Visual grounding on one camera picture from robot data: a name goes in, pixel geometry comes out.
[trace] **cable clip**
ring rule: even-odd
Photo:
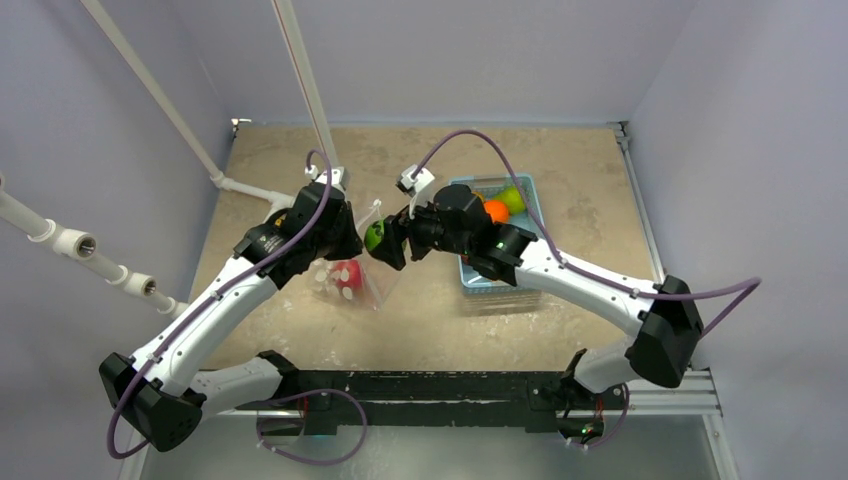
[[[306,175],[307,180],[314,182],[318,178],[318,167],[310,165],[303,170],[303,174]]]

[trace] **pvc pipe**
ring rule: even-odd
[[[82,6],[88,10],[89,15],[97,25],[103,30],[103,33],[106,34],[106,37],[109,38],[109,41],[112,42],[112,45],[118,50],[118,53],[124,58],[127,62],[127,65],[132,69],[132,71],[136,74],[138,79],[144,85],[150,95],[156,100],[156,103],[159,104],[159,108],[165,112],[165,115],[174,124],[174,127],[183,136],[188,146],[197,155],[197,158],[200,160],[200,163],[206,167],[206,170],[209,171],[209,176],[213,181],[216,181],[224,176],[223,172],[218,169],[218,166],[215,165],[215,162],[212,160],[212,157],[209,156],[209,153],[203,148],[203,145],[194,135],[194,132],[188,126],[188,124],[183,120],[182,115],[168,98],[165,95],[165,91],[162,90],[162,87],[159,86],[159,82],[153,78],[153,75],[150,73],[150,70],[144,65],[144,62],[141,61],[141,58],[135,52],[135,49],[132,48],[130,43],[127,41],[124,34],[121,33],[121,30],[115,24],[115,21],[112,20],[112,17],[106,12],[103,8],[103,4],[100,3],[99,0],[80,0]]]
[[[219,182],[219,188],[221,188],[222,190],[244,193],[252,197],[262,198],[270,202],[272,205],[281,205],[280,208],[289,208],[294,205],[294,197],[292,197],[291,195],[286,195],[285,193],[274,192],[271,190],[265,190],[259,187],[254,187],[253,185],[247,185],[241,182],[237,182],[229,177],[224,177]]]
[[[321,97],[318,95],[318,86],[315,84],[315,77],[312,75],[312,66],[309,64],[309,57],[306,55],[306,46],[300,34],[300,26],[294,14],[294,7],[291,0],[271,0],[271,4],[277,14],[277,23],[280,26],[280,32],[283,34],[283,40],[286,42],[292,66],[297,74],[297,81],[300,84],[301,92],[303,92],[306,108],[309,109],[309,118],[312,119],[312,126],[318,136],[318,143],[321,144],[321,150],[330,159],[330,164],[338,167],[340,166],[339,158],[336,155],[336,147],[333,145],[333,138],[330,135],[330,125],[327,123],[324,106],[321,104]]]
[[[4,192],[5,186],[6,178],[0,172],[0,218],[23,230],[31,237],[43,235],[50,228],[47,220]]]
[[[23,230],[29,240],[58,255],[68,257],[101,276],[110,285],[150,303],[156,310],[176,319],[188,307],[158,291],[156,279],[118,265],[97,251],[97,240],[88,232],[65,228],[45,219],[3,191],[0,174],[0,218]]]
[[[106,37],[112,42],[112,45],[115,46],[115,49],[118,50],[118,53],[123,57],[124,61],[127,62],[127,65],[132,69],[135,73],[136,77],[138,77],[139,81],[144,85],[147,91],[150,93],[150,96],[153,97],[153,100],[159,105],[159,108],[165,113],[171,123],[174,125],[174,128],[177,129],[177,132],[182,135],[183,139],[186,141],[188,146],[200,160],[200,163],[206,168],[209,172],[209,177],[212,179],[212,182],[216,187],[226,190],[233,190],[241,193],[245,193],[247,195],[252,195],[254,197],[259,197],[265,200],[268,200],[272,205],[274,204],[286,204],[287,206],[291,206],[291,203],[294,202],[294,199],[282,193],[271,192],[268,190],[263,190],[261,188],[251,187],[250,185],[245,185],[242,183],[234,182],[233,180],[224,176],[224,173],[215,165],[215,162],[212,160],[212,157],[209,156],[209,153],[203,148],[203,145],[197,139],[194,132],[191,130],[191,127],[183,119],[182,115],[180,115],[179,110],[168,96],[165,94],[165,91],[162,90],[162,87],[159,85],[159,82],[153,77],[153,74],[150,73],[147,66],[144,65],[144,62],[135,52],[135,49],[132,48],[129,41],[127,41],[124,34],[121,33],[121,30],[115,24],[115,21],[109,16],[109,13],[106,9],[103,8],[103,4],[100,3],[99,0],[80,0],[82,6],[88,11],[91,18],[97,23]],[[300,38],[300,31],[297,32],[298,38]],[[309,60],[302,60],[306,62],[306,66],[309,66]],[[312,70],[309,69],[309,76],[311,78]],[[309,87],[309,91],[312,92],[314,90],[314,94],[312,96],[315,97],[313,102],[317,102],[316,105],[318,108],[317,114],[320,118],[320,124],[322,125],[320,132],[318,133],[319,142],[321,142],[322,148],[324,148],[325,153],[330,156],[331,161],[336,158],[335,147],[333,147],[332,139],[329,138],[330,128],[327,126],[327,120],[324,117],[324,111],[321,107],[321,100],[317,98],[318,91],[314,87],[314,80],[311,80],[312,86]],[[316,123],[316,120],[313,119],[313,125],[315,125],[316,131],[318,131],[319,123]]]

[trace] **beige table surface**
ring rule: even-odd
[[[404,197],[398,174],[451,128],[334,128],[343,166],[353,177],[354,207],[380,198],[384,213]],[[517,172],[533,175],[557,246],[628,276],[651,278],[650,257],[618,145],[608,129],[487,128]],[[316,146],[301,127],[246,127],[238,132],[227,175],[294,195],[304,184],[303,159]],[[459,137],[428,168],[439,186],[455,176],[505,173],[479,139]],[[222,192],[203,248],[193,298],[213,279],[244,232],[262,222],[268,204]],[[582,347],[603,346],[621,332],[550,295],[518,306],[463,296],[456,258],[432,252],[408,263],[380,311],[321,300],[296,277],[254,311],[210,357],[223,368],[273,349],[300,368],[357,370],[563,370]]]

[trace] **gray wall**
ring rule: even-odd
[[[223,164],[228,117],[172,7],[106,6]],[[206,171],[77,2],[4,0],[0,32],[7,191],[184,298],[216,195]],[[0,476],[114,479],[97,366],[166,320],[2,221],[0,258]]]
[[[173,0],[232,116],[307,121],[271,0]],[[695,0],[296,0],[342,122],[630,118]]]
[[[701,0],[631,125],[667,267],[764,278],[704,349],[745,479],[848,468],[846,45],[846,2]]]

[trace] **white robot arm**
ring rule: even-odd
[[[433,175],[420,166],[404,170],[398,188],[413,200],[383,221],[378,245],[366,244],[374,258],[400,270],[406,242],[413,261],[431,250],[462,255],[483,277],[541,290],[609,321],[626,338],[578,352],[567,372],[573,389],[585,396],[637,378],[668,388],[680,385],[701,338],[700,315],[691,300],[650,297],[690,293],[683,281],[668,276],[655,284],[552,250],[532,232],[492,222],[466,185],[448,185],[422,198],[421,192],[432,191],[432,182]]]
[[[314,171],[308,172],[315,178]],[[411,172],[408,169],[404,176]],[[427,185],[416,185],[412,178],[404,181],[404,176],[398,186],[413,201],[383,220],[381,241],[368,246],[374,258],[401,269],[406,242],[413,261],[431,250],[464,255],[487,278],[563,298],[626,334],[623,341],[607,348],[578,352],[553,395],[566,404],[585,404],[596,394],[636,378],[665,387],[679,385],[703,329],[694,304],[623,294],[598,279],[624,284],[634,292],[688,292],[685,283],[674,277],[663,285],[628,278],[563,252],[555,259],[557,255],[533,233],[493,223],[468,187],[450,185],[431,195]],[[304,224],[318,210],[326,176],[304,187],[290,210],[277,212],[249,230],[212,284],[165,331],[132,356],[112,354],[101,364],[101,379],[113,407],[157,450],[176,447],[205,418],[278,398],[285,391],[287,376],[296,368],[275,352],[260,353],[245,364],[219,371],[199,369],[251,311],[313,260],[353,258],[362,251],[344,197],[344,171],[334,169],[332,177],[338,180],[331,182],[326,208],[294,247],[267,262],[297,232],[307,230]],[[417,181],[429,183],[433,176],[420,175]],[[590,272],[594,279],[566,268],[569,265]]]
[[[113,353],[101,363],[101,380],[112,406],[157,450],[176,447],[205,418],[271,398],[288,368],[274,352],[223,370],[199,370],[250,312],[313,260],[343,260],[362,252],[344,195],[347,173],[343,168],[320,177],[313,173],[314,167],[307,169],[314,180],[294,205],[250,229],[215,280],[160,335],[130,357]],[[277,253],[287,243],[293,246]]]

